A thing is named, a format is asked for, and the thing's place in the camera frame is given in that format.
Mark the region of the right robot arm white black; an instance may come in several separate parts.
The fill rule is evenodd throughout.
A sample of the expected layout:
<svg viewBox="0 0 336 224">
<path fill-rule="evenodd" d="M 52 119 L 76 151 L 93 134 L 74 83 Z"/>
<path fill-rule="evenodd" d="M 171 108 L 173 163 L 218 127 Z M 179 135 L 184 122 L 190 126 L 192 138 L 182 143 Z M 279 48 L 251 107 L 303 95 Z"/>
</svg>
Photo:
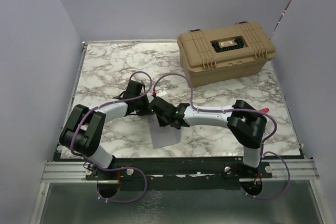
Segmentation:
<svg viewBox="0 0 336 224">
<path fill-rule="evenodd" d="M 260 171 L 261 143 L 267 119 L 247 102 L 237 100 L 228 107 L 210 108 L 189 103 L 174 106 L 160 97 L 149 103 L 149 110 L 159 119 L 160 126 L 176 129 L 197 125 L 216 126 L 229 129 L 244 147 L 241 171 L 246 177 L 254 177 Z"/>
</svg>

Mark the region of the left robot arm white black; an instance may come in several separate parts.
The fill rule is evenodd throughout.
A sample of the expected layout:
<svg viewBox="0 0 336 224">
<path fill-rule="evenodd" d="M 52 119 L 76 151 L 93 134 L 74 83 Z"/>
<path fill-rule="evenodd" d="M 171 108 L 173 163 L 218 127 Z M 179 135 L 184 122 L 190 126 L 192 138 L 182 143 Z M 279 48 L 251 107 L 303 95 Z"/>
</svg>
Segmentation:
<svg viewBox="0 0 336 224">
<path fill-rule="evenodd" d="M 110 179 L 115 175 L 116 166 L 115 157 L 100 144 L 104 125 L 125 116 L 150 115 L 148 106 L 145 85 L 130 80 L 126 90 L 106 105 L 94 109 L 76 105 L 60 134 L 59 144 L 97 165 L 99 175 Z"/>
</svg>

